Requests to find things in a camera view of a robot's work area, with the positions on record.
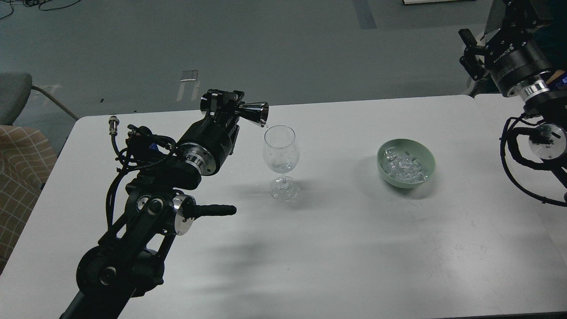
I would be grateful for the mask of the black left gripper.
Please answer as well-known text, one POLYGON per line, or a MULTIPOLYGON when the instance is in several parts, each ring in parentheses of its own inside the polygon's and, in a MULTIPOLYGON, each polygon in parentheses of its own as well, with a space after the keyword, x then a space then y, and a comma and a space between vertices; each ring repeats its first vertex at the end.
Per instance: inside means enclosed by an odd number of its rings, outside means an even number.
POLYGON ((200 99, 206 115, 193 123, 177 143, 177 156, 195 166, 202 176, 217 174, 233 153, 239 133, 236 109, 245 93, 209 89, 200 99))

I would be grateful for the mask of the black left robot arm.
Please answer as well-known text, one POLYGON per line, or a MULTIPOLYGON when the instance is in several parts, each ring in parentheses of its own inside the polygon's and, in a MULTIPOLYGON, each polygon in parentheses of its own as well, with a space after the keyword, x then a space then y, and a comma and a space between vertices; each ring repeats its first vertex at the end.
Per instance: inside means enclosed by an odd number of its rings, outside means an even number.
POLYGON ((80 260, 79 291, 61 318, 118 318, 131 298, 164 283, 165 259, 176 236, 197 218, 236 213, 231 205, 199 205, 185 191, 216 174, 233 153, 240 118, 266 124, 268 104, 247 105, 244 96, 209 89, 200 102, 203 119, 179 140, 130 124, 124 149, 116 145, 119 119, 109 118, 121 167, 106 196, 107 231, 80 260))

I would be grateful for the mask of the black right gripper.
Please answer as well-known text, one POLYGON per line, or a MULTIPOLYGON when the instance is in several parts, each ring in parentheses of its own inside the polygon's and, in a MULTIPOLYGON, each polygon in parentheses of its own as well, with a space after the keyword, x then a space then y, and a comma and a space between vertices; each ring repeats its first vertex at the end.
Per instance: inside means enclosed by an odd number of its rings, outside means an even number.
POLYGON ((533 40, 530 32, 553 21, 546 0, 503 0, 505 15, 501 28, 485 45, 469 29, 460 29, 465 45, 459 59, 474 81, 490 75, 504 97, 517 95, 516 86, 553 69, 551 61, 533 40))

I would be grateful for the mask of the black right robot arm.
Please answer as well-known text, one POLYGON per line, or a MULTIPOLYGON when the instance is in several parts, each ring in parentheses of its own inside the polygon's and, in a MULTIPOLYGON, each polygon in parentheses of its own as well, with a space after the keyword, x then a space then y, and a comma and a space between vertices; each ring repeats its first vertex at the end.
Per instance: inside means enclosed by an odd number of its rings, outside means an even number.
POLYGON ((533 33, 551 24, 546 0, 494 0, 497 16, 488 39, 479 43, 468 29, 459 30, 464 43, 460 64, 472 81, 492 79, 503 97, 520 97, 518 117, 508 118, 500 137, 500 158, 508 179, 520 191, 544 204, 566 202, 537 195, 512 175, 506 156, 535 171, 551 172, 566 186, 566 76, 558 75, 533 33))

